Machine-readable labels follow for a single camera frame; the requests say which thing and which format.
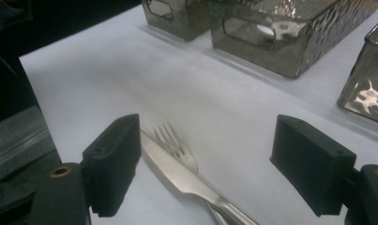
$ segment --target table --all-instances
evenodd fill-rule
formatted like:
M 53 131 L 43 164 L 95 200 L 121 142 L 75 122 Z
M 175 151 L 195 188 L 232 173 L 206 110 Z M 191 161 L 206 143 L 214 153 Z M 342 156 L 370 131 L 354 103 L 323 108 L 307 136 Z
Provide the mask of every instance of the table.
M 169 122 L 200 175 L 260 224 L 343 224 L 316 217 L 270 163 L 278 114 L 307 121 L 357 154 L 355 167 L 378 164 L 378 124 L 340 109 L 337 99 L 378 12 L 297 80 L 212 48 L 210 32 L 184 42 L 147 25 L 133 8 L 21 57 L 64 162 L 120 116 L 138 113 L 152 132 Z M 202 202 L 155 175 L 148 158 L 118 214 L 93 224 L 216 224 Z

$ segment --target knife handle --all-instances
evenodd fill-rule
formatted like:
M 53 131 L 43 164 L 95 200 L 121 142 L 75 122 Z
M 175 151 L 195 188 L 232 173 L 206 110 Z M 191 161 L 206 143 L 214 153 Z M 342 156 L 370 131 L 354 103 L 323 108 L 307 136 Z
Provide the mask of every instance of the knife handle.
M 215 206 L 218 212 L 220 212 L 225 218 L 231 218 L 234 222 L 236 222 L 236 224 L 259 225 L 259 223 L 247 216 L 244 212 L 239 210 L 235 205 L 222 196 L 220 196 L 220 199 Z

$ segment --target knife blade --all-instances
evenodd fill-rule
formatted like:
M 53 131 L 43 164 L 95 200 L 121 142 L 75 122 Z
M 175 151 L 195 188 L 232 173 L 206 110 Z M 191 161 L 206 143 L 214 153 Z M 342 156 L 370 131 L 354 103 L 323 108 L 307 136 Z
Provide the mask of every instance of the knife blade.
M 217 193 L 200 177 L 173 158 L 166 150 L 141 130 L 142 149 L 153 160 L 161 172 L 182 193 L 203 198 L 223 216 L 231 218 L 239 225 L 258 225 L 256 221 L 239 210 L 235 205 Z

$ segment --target rectangular tray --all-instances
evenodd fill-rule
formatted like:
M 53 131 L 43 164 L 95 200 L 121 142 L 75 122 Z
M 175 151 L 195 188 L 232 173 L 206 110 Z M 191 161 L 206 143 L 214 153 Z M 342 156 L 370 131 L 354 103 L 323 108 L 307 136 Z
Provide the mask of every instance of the rectangular tray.
M 211 0 L 212 43 L 297 78 L 366 20 L 378 0 Z
M 338 103 L 346 110 L 378 122 L 378 24 L 365 36 Z
M 148 24 L 192 40 L 210 27 L 206 0 L 142 0 Z

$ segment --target silverware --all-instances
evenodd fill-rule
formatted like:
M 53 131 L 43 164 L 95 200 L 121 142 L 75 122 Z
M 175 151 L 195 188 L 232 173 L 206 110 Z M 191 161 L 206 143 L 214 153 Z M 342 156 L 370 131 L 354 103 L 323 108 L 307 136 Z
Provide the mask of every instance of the silverware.
M 183 140 L 179 137 L 177 132 L 174 130 L 174 128 L 168 123 L 168 128 L 163 126 L 165 132 L 162 131 L 162 128 L 159 127 L 159 133 L 162 136 L 159 136 L 157 131 L 154 129 L 154 133 L 156 134 L 156 138 L 158 143 L 166 149 L 174 158 L 176 158 L 178 161 L 180 161 L 184 166 L 186 166 L 189 170 L 191 170 L 193 173 L 198 173 L 198 164 L 195 161 L 194 157 L 191 155 L 188 148 L 183 143 Z M 221 216 L 221 214 L 218 213 L 215 209 L 211 207 L 211 205 L 205 201 L 206 205 L 208 206 L 209 210 L 215 217 L 216 221 L 219 223 L 219 225 L 228 225 L 229 223 Z
M 162 173 L 177 187 L 181 192 L 193 194 L 203 198 L 212 204 L 223 217 L 231 218 L 240 225 L 258 225 L 252 218 L 247 216 L 235 205 L 230 203 L 216 190 L 207 185 L 191 170 L 177 161 L 159 144 L 151 139 L 141 130 L 142 149 L 159 167 Z

